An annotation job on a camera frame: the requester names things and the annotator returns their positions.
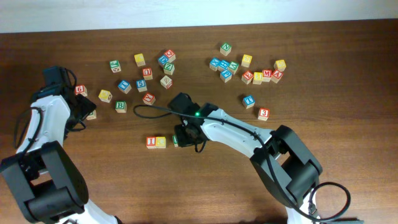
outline wooden alphabet block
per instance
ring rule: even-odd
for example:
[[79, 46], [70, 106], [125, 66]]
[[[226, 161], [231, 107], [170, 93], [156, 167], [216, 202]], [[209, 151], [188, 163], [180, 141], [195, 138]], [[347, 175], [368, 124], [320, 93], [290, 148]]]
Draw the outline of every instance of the wooden alphabet block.
[[231, 62], [230, 65], [228, 66], [228, 71], [232, 73], [232, 75], [235, 75], [236, 71], [238, 71], [239, 64], [236, 62]]
[[255, 101], [254, 101], [254, 98], [253, 98], [252, 95], [249, 95], [249, 96], [243, 98], [243, 106], [244, 106], [246, 109], [248, 109], [248, 108], [254, 106], [254, 103], [255, 103]]
[[147, 105], [153, 105], [156, 101], [155, 96], [150, 93], [145, 94], [145, 96], [142, 98], [142, 100]]
[[220, 52], [224, 55], [227, 56], [231, 52], [232, 46], [230, 46], [228, 43], [224, 43], [220, 47]]
[[274, 64], [274, 69], [283, 72], [286, 69], [285, 60], [278, 60]]
[[164, 55], [169, 59], [168, 63], [172, 63], [175, 60], [175, 53], [172, 50], [167, 50]]
[[213, 58], [210, 62], [210, 69], [212, 69], [213, 71], [217, 71], [220, 62], [221, 61], [218, 58]]
[[157, 149], [166, 148], [166, 137], [156, 137], [156, 148]]
[[114, 109], [118, 113], [127, 113], [127, 103], [125, 101], [117, 101]]
[[114, 60], [114, 61], [109, 62], [109, 65], [111, 66], [111, 70], [112, 70], [113, 73], [120, 72], [122, 70], [118, 60]]
[[222, 79], [223, 82], [228, 82], [232, 78], [232, 73], [228, 70], [224, 70], [220, 73], [220, 78]]
[[176, 135], [173, 135], [173, 143], [175, 147], [178, 147], [178, 140]]
[[147, 91], [147, 83], [145, 80], [137, 80], [136, 81], [138, 92]]
[[249, 68], [252, 58], [253, 57], [250, 56], [250, 55], [243, 55], [242, 64], [241, 65], [244, 66], [244, 67]]
[[122, 81], [119, 83], [118, 88], [119, 88], [120, 91], [122, 91], [123, 93], [128, 94], [128, 93], [130, 92], [130, 90], [131, 90], [131, 85], [130, 85], [130, 83], [128, 83], [127, 81], [122, 80]]
[[218, 70], [219, 70], [220, 72], [222, 72], [222, 71], [228, 69], [228, 66], [229, 66], [229, 63], [228, 63], [226, 60], [222, 60], [222, 61], [220, 62], [220, 64], [218, 64]]
[[157, 62], [159, 63], [162, 68], [164, 67], [164, 64], [166, 64], [169, 61], [169, 58], [166, 57], [166, 55], [162, 55], [160, 58], [157, 59]]
[[87, 89], [84, 85], [77, 85], [75, 88], [75, 95], [81, 94], [83, 96], [87, 96]]
[[136, 63], [137, 63], [138, 67], [145, 65], [145, 59], [144, 59], [143, 54], [136, 54], [134, 56], [134, 59], [136, 59]]
[[283, 72], [275, 70], [274, 73], [272, 74], [271, 81], [273, 81], [274, 83], [278, 83], [283, 75], [284, 75]]
[[142, 69], [142, 76], [145, 80], [152, 80], [154, 77], [152, 76], [152, 69], [151, 68], [143, 68]]
[[112, 94], [110, 91], [101, 90], [98, 98], [103, 102], [109, 103], [112, 99]]
[[259, 116], [257, 117], [257, 119], [266, 121], [269, 117], [269, 109], [265, 109], [265, 108], [260, 108], [259, 110]]
[[263, 70], [262, 71], [262, 81], [269, 82], [271, 81], [272, 70]]
[[147, 137], [147, 148], [156, 149], [156, 137]]
[[251, 82], [251, 80], [253, 79], [253, 76], [254, 76], [253, 73], [251, 73], [250, 71], [246, 71], [242, 75], [242, 81], [246, 84], [249, 84]]
[[97, 112], [95, 110], [93, 110], [93, 112], [91, 112], [90, 114], [88, 114], [88, 116], [86, 117], [87, 120], [89, 119], [95, 119], [97, 118]]
[[174, 69], [175, 67], [172, 63], [167, 62], [166, 64], [164, 64], [163, 71], [165, 74], [173, 75]]
[[260, 85], [262, 83], [262, 72], [254, 72], [253, 84]]
[[165, 75], [161, 80], [160, 84], [167, 90], [173, 85], [173, 80]]

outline black cable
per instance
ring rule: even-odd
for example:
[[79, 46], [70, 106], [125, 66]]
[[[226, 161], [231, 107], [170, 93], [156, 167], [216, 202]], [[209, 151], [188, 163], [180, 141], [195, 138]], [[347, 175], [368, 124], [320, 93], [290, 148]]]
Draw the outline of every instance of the black cable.
[[[160, 115], [160, 116], [152, 116], [152, 117], [143, 116], [143, 115], [140, 115], [140, 114], [137, 113], [136, 108], [138, 108], [138, 107], [150, 107], [150, 108], [155, 108], [155, 109], [158, 109], [158, 110], [161, 110], [161, 111], [166, 111], [168, 113]], [[296, 204], [294, 204], [289, 199], [289, 197], [286, 195], [286, 193], [282, 189], [282, 186], [280, 185], [280, 183], [279, 183], [279, 181], [278, 181], [278, 179], [277, 179], [277, 177], [275, 175], [275, 170], [274, 170], [274, 168], [273, 168], [273, 166], [271, 164], [271, 159], [269, 158], [270, 155], [267, 153], [267, 148], [266, 148], [265, 144], [263, 143], [263, 141], [261, 140], [261, 138], [256, 133], [254, 133], [254, 132], [252, 132], [252, 131], [250, 131], [250, 130], [248, 130], [248, 129], [240, 126], [240, 125], [234, 124], [234, 123], [226, 121], [224, 119], [212, 118], [212, 117], [202, 117], [202, 116], [192, 116], [192, 115], [189, 115], [189, 114], [183, 114], [183, 113], [179, 113], [179, 112], [176, 112], [176, 111], [169, 110], [167, 108], [163, 108], [163, 107], [159, 107], [159, 106], [153, 106], [153, 105], [137, 105], [137, 106], [135, 106], [133, 108], [133, 112], [134, 112], [134, 114], [136, 116], [138, 116], [140, 118], [156, 119], [156, 118], [162, 118], [162, 117], [170, 115], [170, 114], [177, 114], [179, 116], [184, 116], [184, 117], [187, 117], [187, 118], [209, 119], [209, 120], [213, 120], [213, 121], [218, 121], [218, 122], [221, 122], [221, 123], [226, 123], [226, 124], [229, 124], [231, 126], [234, 126], [235, 128], [239, 128], [239, 129], [249, 133], [250, 135], [254, 136], [260, 142], [262, 148], [264, 149], [263, 153], [264, 153], [264, 155], [266, 157], [266, 161], [267, 161], [269, 172], [271, 173], [272, 179], [274, 180], [274, 182], [275, 182], [275, 184], [276, 184], [276, 186], [278, 188], [279, 193], [285, 198], [287, 203], [296, 212], [298, 212], [300, 215], [302, 215], [303, 217], [305, 217], [305, 218], [307, 218], [307, 219], [309, 219], [309, 220], [311, 220], [313, 222], [324, 222], [324, 223], [327, 223], [327, 222], [332, 222], [333, 220], [336, 220], [337, 218], [342, 216], [349, 208], [349, 205], [351, 203], [351, 194], [349, 193], [348, 189], [346, 187], [344, 187], [343, 185], [341, 185], [341, 184], [337, 184], [337, 183], [334, 183], [334, 182], [325, 182], [325, 183], [322, 183], [322, 184], [319, 184], [319, 185], [315, 186], [315, 188], [310, 193], [310, 200], [309, 200], [310, 206], [313, 205], [313, 202], [312, 202], [313, 196], [315, 195], [315, 192], [319, 188], [327, 186], [327, 185], [334, 185], [334, 186], [337, 186], [337, 187], [343, 189], [345, 191], [345, 193], [346, 193], [347, 200], [346, 200], [346, 204], [344, 205], [344, 207], [337, 214], [335, 214], [335, 215], [333, 215], [331, 217], [328, 217], [328, 218], [315, 218], [315, 217], [307, 215], [306, 213], [301, 211], [300, 208], [298, 208], [298, 206], [296, 206]]]

